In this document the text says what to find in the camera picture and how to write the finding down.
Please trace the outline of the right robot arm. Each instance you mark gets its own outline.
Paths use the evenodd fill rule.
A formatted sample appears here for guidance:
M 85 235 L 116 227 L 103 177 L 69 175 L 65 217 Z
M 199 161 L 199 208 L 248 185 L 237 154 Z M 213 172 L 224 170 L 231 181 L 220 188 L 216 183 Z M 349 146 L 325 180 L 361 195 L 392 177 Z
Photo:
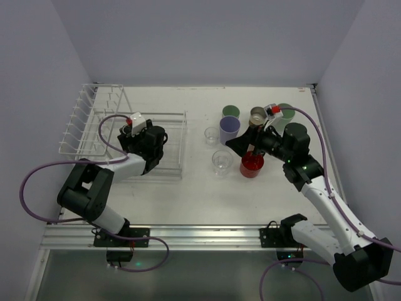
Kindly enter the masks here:
M 252 145 L 256 154 L 281 160 L 286 179 L 312 203 L 333 232 L 328 235 L 301 214 L 295 214 L 281 221 L 279 230 L 285 242 L 305 245 L 317 253 L 349 292 L 388 275 L 392 244 L 387 238 L 378 240 L 343 202 L 325 168 L 310 155 L 310 137 L 304 125 L 290 123 L 283 134 L 273 127 L 249 127 L 225 145 L 240 157 Z

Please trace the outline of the red mug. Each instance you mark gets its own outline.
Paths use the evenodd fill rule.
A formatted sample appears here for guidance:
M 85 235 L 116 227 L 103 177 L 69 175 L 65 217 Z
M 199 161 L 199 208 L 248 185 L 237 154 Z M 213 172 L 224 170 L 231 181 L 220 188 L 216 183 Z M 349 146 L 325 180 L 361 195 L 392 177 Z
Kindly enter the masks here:
M 264 166 L 264 157 L 249 151 L 241 159 L 240 172 L 246 178 L 255 178 Z

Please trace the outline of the clear glass front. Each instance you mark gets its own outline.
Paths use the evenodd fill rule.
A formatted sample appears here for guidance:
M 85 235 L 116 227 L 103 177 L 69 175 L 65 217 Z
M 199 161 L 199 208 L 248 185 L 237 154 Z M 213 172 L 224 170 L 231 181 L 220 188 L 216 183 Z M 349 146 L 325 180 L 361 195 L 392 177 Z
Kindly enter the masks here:
M 217 176 L 225 176 L 233 163 L 233 156 L 229 151 L 217 150 L 212 155 L 214 173 Z

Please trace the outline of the tall light green cup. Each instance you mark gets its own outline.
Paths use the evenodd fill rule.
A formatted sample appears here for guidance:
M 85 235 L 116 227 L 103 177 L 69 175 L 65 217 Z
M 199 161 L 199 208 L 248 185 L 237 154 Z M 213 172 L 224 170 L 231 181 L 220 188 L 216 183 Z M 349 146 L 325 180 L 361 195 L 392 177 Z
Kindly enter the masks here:
M 291 105 L 288 103 L 280 103 L 278 106 L 281 109 L 283 116 L 280 118 L 280 120 L 276 124 L 276 129 L 283 130 L 292 121 L 296 112 L 294 110 L 290 109 Z

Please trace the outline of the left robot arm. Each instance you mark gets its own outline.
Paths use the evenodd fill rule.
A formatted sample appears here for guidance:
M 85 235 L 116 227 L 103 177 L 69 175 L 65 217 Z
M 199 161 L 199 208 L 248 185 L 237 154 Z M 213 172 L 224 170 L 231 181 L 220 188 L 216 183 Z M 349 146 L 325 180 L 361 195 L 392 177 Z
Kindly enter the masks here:
M 80 160 L 59 191 L 57 203 L 94 225 L 95 247 L 146 248 L 150 230 L 131 228 L 107 200 L 112 184 L 145 175 L 159 164 L 168 135 L 151 120 L 131 120 L 120 129 L 118 141 L 124 156 L 105 166 Z

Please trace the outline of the small clear faceted glass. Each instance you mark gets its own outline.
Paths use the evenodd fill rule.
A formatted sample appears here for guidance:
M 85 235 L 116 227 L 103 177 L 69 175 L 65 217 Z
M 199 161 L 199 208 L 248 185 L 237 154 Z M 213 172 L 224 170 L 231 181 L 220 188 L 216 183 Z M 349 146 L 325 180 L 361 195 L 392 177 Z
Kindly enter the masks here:
M 208 127 L 204 131 L 207 145 L 216 145 L 219 143 L 219 130 L 215 127 Z

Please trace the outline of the lavender plastic cup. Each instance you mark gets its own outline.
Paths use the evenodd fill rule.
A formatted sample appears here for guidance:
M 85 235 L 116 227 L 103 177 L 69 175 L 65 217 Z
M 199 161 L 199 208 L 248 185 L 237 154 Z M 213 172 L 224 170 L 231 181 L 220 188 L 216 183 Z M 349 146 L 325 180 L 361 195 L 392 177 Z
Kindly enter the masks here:
M 220 142 L 225 145 L 227 141 L 237 137 L 241 123 L 233 116 L 225 116 L 219 122 Z

